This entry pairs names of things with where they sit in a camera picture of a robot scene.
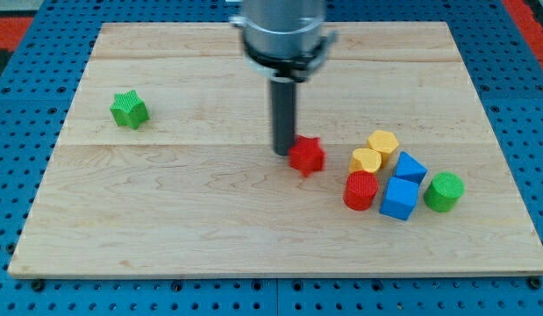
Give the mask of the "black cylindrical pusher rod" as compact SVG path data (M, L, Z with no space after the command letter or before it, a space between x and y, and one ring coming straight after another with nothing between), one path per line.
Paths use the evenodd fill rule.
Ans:
M270 82L272 145L278 155L287 155L295 142L297 86Z

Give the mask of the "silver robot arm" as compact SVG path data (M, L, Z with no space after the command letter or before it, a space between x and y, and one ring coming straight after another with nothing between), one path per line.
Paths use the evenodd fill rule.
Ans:
M272 148L286 156L296 141L297 85L328 58L338 33L324 33L323 0L242 0L229 23L246 61L268 80Z

